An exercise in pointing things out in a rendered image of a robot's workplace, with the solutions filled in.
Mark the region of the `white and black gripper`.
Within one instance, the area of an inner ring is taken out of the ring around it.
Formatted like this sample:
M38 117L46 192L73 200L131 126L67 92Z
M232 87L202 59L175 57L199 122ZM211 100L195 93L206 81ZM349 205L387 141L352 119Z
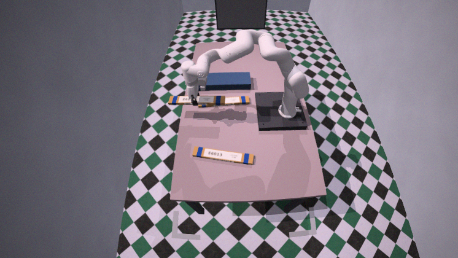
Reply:
M196 100L197 96L200 95L198 90L199 90L198 85L193 85L193 86L188 86L187 85L188 98L191 99L191 103L194 106L198 105L198 102ZM195 100L193 100L193 99L195 99Z

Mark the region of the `orange box with blue bands and white label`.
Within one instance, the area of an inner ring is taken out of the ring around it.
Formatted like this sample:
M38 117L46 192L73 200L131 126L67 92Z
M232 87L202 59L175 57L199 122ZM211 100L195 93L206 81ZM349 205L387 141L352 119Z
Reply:
M230 152L225 150L209 149L204 147L194 147L193 157L208 158L212 160L220 160L224 162L242 163L252 165L253 154L245 154L239 152Z

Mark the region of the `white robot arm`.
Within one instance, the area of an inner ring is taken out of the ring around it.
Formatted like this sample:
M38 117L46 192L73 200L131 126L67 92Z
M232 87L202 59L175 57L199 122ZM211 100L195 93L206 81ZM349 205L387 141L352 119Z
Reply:
M236 34L236 41L222 49L207 51L198 58L196 64L190 60L183 62L181 69L185 84L188 86L200 85L200 89L205 90L212 62L222 59L224 63L229 64L252 53L254 44L259 46L260 54L264 59L277 62L285 78L284 95L279 113L288 119L294 117L297 112L301 112L299 107L296 107L297 99L305 98L309 93L308 82L305 75L293 62L290 52L287 49L277 48L274 37L270 33L241 30Z

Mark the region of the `blue rectangular block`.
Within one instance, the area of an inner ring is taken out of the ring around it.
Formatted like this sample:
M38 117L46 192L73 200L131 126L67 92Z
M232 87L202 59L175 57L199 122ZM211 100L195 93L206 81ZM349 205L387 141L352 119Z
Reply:
M205 90L251 90L250 72L214 72L207 79Z

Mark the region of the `orange flat pack with blue bands and white label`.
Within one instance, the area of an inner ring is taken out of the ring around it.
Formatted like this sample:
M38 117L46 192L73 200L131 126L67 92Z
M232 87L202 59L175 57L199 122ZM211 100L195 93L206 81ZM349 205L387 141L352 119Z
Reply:
M198 105L225 105L225 96L197 96ZM188 96L170 96L169 105L193 105Z

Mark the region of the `tan rectangular pack with blue bands and white label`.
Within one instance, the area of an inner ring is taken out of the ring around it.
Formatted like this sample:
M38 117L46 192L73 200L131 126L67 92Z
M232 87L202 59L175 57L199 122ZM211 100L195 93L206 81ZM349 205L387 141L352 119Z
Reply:
M198 105L199 108L214 107L214 106L229 106L229 105L238 105L238 104L249 104L249 96L236 96L236 97L226 97L225 105Z

